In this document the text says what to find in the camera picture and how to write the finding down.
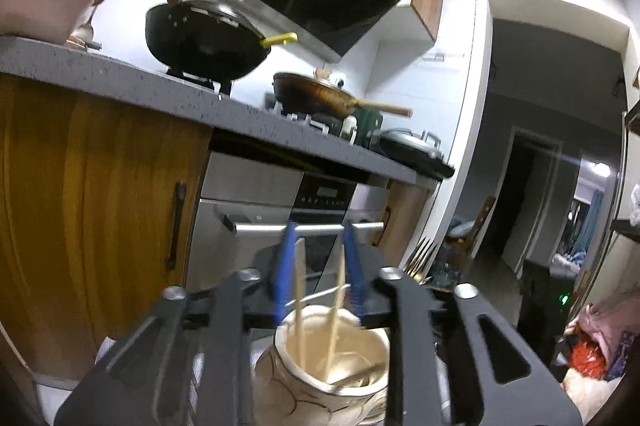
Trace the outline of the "gold fork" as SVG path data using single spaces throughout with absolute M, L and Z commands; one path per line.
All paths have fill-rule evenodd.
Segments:
M 416 248 L 410 254 L 408 261 L 405 264 L 405 274 L 419 284 L 424 283 L 427 264 L 433 255 L 434 247 L 435 244 L 432 239 L 423 237 L 416 245 Z

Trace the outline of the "wooden chopstick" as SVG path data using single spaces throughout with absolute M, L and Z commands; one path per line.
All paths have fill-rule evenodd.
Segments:
M 345 261 L 345 247 L 342 247 L 338 263 L 337 271 L 337 289 L 334 295 L 333 306 L 329 316 L 329 336 L 328 336 L 328 349 L 326 350 L 326 366 L 323 371 L 323 380 L 328 383 L 329 376 L 333 364 L 333 358 L 335 354 L 335 345 L 337 342 L 337 328 L 338 328 L 338 313 L 342 308 L 344 301 L 344 285 L 346 282 L 346 261 Z
M 303 299 L 306 295 L 306 249 L 305 239 L 299 238 L 295 242 L 295 342 L 296 363 L 302 370 L 306 366 L 306 345 L 304 337 Z
M 344 378 L 342 378 L 341 380 L 337 380 L 336 382 L 333 383 L 333 386 L 335 387 L 345 387 L 345 386 L 349 386 L 352 384 L 355 384 L 356 382 L 359 382 L 360 380 L 369 380 L 369 378 L 378 372 L 383 371 L 385 368 L 385 364 L 384 363 L 377 363 L 371 366 L 367 366 L 367 368 L 364 368 L 363 370 L 360 370 L 359 372 L 356 373 L 352 373 L 349 376 L 346 376 Z

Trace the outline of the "wooden chair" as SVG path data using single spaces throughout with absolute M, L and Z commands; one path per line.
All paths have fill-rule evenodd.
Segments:
M 494 208 L 496 197 L 487 197 L 474 220 L 452 226 L 446 234 L 445 243 L 470 255 L 477 236 L 484 227 L 489 213 Z

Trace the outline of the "grey striped table cloth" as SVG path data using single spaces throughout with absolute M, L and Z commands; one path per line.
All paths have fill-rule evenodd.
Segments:
M 153 359 L 156 343 L 157 338 L 152 335 L 147 339 L 140 339 L 138 345 L 126 349 L 125 339 L 116 342 L 115 339 L 107 337 L 102 342 L 96 355 L 96 365 L 107 356 L 114 354 L 112 358 L 114 365 L 111 368 L 112 375 L 130 386 L 136 384 L 144 385 L 148 383 L 150 373 L 154 371 L 154 366 L 157 365 L 157 362 Z M 188 399 L 186 425 L 194 425 L 198 391 L 200 390 L 205 366 L 204 348 L 198 345 L 193 346 L 190 340 L 180 339 L 177 344 L 177 351 L 169 358 L 169 364 L 177 370 L 179 377 L 189 383 L 188 391 L 186 392 L 186 398 Z

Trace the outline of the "cream ceramic double utensil holder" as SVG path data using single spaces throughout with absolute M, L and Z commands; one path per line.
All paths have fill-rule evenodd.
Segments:
M 337 311 L 335 347 L 329 350 L 332 310 L 303 309 L 305 359 L 297 358 L 296 321 L 290 313 L 253 368 L 257 425 L 372 425 L 384 420 L 390 340 L 382 328 L 363 328 Z

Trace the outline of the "black electric griddle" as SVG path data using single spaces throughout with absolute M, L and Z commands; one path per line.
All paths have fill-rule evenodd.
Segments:
M 440 150 L 440 139 L 428 131 L 418 135 L 407 128 L 376 129 L 370 135 L 369 149 L 424 177 L 443 181 L 454 176 L 454 168 Z

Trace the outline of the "green kettle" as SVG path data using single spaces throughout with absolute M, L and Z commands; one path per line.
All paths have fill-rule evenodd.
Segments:
M 373 132 L 382 127 L 382 113 L 378 110 L 357 108 L 352 115 L 357 120 L 355 143 L 357 146 L 368 148 Z

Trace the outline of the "stainless built-in oven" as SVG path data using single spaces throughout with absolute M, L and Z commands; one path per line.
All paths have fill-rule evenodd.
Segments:
M 191 240 L 186 288 L 209 289 L 250 267 L 258 251 L 276 245 L 290 221 L 303 227 L 306 292 L 329 290 L 340 238 L 349 220 L 366 241 L 384 229 L 388 191 L 213 152 L 201 189 Z

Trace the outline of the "brown frying pan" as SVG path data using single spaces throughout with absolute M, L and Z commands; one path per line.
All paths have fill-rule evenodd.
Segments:
M 273 75 L 274 97 L 286 113 L 324 114 L 344 120 L 358 108 L 410 117 L 407 107 L 383 104 L 380 101 L 359 99 L 326 81 L 308 76 L 279 72 Z

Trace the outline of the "black wok with lid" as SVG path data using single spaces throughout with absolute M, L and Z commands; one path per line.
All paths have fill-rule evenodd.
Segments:
M 145 42 L 167 73 L 229 95 L 234 81 L 270 53 L 266 38 L 229 5 L 206 0 L 166 0 L 145 15 Z

